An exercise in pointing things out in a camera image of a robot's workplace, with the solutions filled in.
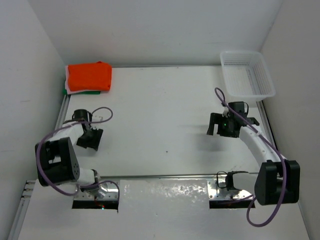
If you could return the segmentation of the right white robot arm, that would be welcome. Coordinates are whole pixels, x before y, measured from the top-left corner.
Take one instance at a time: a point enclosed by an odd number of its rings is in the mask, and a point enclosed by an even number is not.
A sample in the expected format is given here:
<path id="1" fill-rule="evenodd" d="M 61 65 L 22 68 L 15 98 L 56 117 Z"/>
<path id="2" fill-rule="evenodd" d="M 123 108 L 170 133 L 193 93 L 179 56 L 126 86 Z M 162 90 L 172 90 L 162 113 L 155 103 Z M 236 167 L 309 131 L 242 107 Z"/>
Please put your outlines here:
<path id="1" fill-rule="evenodd" d="M 215 126 L 221 137 L 239 138 L 248 147 L 259 164 L 254 183 L 254 195 L 259 204 L 278 203 L 285 182 L 283 204 L 297 203 L 300 195 L 300 165 L 295 160 L 278 156 L 270 146 L 254 117 L 248 117 L 248 104 L 243 101 L 230 102 L 223 113 L 210 114 L 207 135 L 213 135 Z"/>

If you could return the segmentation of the green t shirt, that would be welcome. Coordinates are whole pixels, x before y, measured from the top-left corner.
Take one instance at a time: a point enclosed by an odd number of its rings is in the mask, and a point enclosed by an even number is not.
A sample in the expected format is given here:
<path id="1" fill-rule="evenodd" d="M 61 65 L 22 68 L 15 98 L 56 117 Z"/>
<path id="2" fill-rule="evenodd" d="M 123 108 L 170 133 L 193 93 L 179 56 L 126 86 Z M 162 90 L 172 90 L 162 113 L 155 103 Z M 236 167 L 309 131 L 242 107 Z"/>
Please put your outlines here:
<path id="1" fill-rule="evenodd" d="M 67 91 L 66 88 L 62 90 L 64 95 L 99 95 L 101 91 Z"/>

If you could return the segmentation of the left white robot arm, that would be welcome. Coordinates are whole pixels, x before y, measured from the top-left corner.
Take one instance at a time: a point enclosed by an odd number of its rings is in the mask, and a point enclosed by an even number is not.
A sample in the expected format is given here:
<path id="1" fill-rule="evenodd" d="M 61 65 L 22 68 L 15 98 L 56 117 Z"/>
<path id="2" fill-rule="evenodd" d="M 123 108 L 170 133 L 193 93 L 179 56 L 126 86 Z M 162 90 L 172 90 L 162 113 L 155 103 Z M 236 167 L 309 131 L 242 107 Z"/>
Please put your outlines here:
<path id="1" fill-rule="evenodd" d="M 76 184 L 82 190 L 89 189 L 98 183 L 98 173 L 94 169 L 84 169 L 79 166 L 74 146 L 84 149 L 98 150 L 103 135 L 102 129 L 93 128 L 90 124 L 92 113 L 86 109 L 77 109 L 72 118 L 63 123 L 62 128 L 39 146 L 35 145 L 39 164 L 37 165 L 38 180 L 43 187 L 47 183 L 42 173 L 54 185 Z"/>

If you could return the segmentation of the pink t shirt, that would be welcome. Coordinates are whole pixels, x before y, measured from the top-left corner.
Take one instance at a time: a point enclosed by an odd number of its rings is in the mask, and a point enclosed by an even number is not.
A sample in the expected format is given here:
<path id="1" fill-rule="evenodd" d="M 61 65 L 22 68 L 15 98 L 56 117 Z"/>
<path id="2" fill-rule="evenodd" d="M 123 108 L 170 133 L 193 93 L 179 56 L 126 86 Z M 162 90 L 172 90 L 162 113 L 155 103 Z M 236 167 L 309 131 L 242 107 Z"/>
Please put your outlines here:
<path id="1" fill-rule="evenodd" d="M 75 92 L 75 91 L 71 91 L 70 87 L 69 87 L 69 76 L 70 76 L 70 71 L 68 66 L 65 66 L 65 83 L 64 83 L 64 88 L 67 89 L 68 92 Z"/>

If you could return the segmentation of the orange t shirt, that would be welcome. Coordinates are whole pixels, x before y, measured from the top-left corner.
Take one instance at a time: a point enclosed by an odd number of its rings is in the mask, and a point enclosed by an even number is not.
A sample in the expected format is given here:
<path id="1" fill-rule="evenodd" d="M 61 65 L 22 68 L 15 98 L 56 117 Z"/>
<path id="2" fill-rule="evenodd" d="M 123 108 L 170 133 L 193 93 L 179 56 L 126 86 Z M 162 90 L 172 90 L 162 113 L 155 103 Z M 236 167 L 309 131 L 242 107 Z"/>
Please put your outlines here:
<path id="1" fill-rule="evenodd" d="M 107 92 L 112 85 L 112 66 L 98 61 L 68 65 L 68 85 L 71 91 Z"/>

